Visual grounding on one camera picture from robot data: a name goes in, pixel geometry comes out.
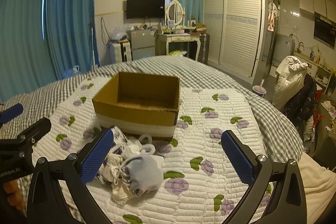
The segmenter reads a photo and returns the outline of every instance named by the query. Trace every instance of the television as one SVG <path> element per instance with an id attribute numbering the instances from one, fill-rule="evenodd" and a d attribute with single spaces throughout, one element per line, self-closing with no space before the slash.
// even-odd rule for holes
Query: television
<path id="1" fill-rule="evenodd" d="M 166 0 L 127 0 L 126 18 L 164 18 Z"/>
<path id="2" fill-rule="evenodd" d="M 314 38 L 335 47 L 336 28 L 335 23 L 325 21 L 322 16 L 315 14 Z"/>

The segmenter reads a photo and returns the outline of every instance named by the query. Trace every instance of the kitchen cabinet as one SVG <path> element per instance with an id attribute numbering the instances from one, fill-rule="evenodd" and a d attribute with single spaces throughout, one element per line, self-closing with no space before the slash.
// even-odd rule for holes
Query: kitchen cabinet
<path id="1" fill-rule="evenodd" d="M 333 22 L 336 22 L 336 4 L 331 0 L 325 0 L 327 6 L 327 18 Z"/>
<path id="2" fill-rule="evenodd" d="M 313 0 L 299 0 L 300 12 L 314 14 L 314 1 Z"/>
<path id="3" fill-rule="evenodd" d="M 324 17 L 327 17 L 326 0 L 314 0 L 314 11 Z"/>

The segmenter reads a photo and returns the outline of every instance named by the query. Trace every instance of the quilted bedspread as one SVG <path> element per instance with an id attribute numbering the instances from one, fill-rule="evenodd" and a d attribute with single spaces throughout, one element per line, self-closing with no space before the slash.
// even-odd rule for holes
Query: quilted bedspread
<path id="1" fill-rule="evenodd" d="M 34 164 L 41 156 L 64 159 L 92 141 L 94 128 L 99 127 L 92 97 L 109 79 L 84 80 L 58 106 L 50 117 L 51 131 L 34 148 Z M 173 139 L 170 143 L 155 143 L 157 153 L 165 157 L 160 189 L 133 198 L 124 206 L 111 198 L 109 187 L 94 182 L 87 185 L 88 189 L 115 223 L 222 223 L 247 189 L 220 144 L 222 132 L 228 129 L 257 155 L 265 154 L 257 122 L 242 93 L 235 89 L 181 88 Z M 68 204 L 76 208 L 65 182 L 60 183 Z M 254 220 L 261 216 L 266 204 L 261 204 Z"/>

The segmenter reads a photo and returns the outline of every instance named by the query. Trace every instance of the faucet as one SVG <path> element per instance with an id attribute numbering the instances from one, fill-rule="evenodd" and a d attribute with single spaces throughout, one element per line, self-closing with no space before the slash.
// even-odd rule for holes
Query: faucet
<path id="1" fill-rule="evenodd" d="M 293 39 L 293 33 L 291 33 L 291 34 L 289 35 L 289 38 Z M 300 45 L 302 44 L 303 49 L 305 49 L 305 45 L 303 44 L 303 42 L 300 42 L 298 38 L 297 38 L 297 41 L 298 41 L 298 43 L 299 43 L 299 46 L 296 48 L 296 52 L 297 52 L 298 54 L 300 54 L 300 53 L 302 53 L 302 52 L 300 51 Z"/>
<path id="2" fill-rule="evenodd" d="M 302 53 L 302 52 L 300 51 L 300 45 L 301 45 L 301 44 L 302 44 L 302 47 L 305 48 L 305 45 L 303 44 L 303 42 L 300 42 L 300 43 L 299 43 L 299 46 L 296 48 L 296 51 L 297 51 L 297 53 L 299 53 L 299 54 Z"/>

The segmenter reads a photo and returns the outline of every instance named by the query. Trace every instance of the open cardboard box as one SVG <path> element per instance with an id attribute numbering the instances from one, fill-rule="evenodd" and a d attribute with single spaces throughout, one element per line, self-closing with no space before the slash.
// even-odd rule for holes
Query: open cardboard box
<path id="1" fill-rule="evenodd" d="M 179 114 L 180 79 L 119 72 L 92 99 L 102 127 L 172 137 Z"/>

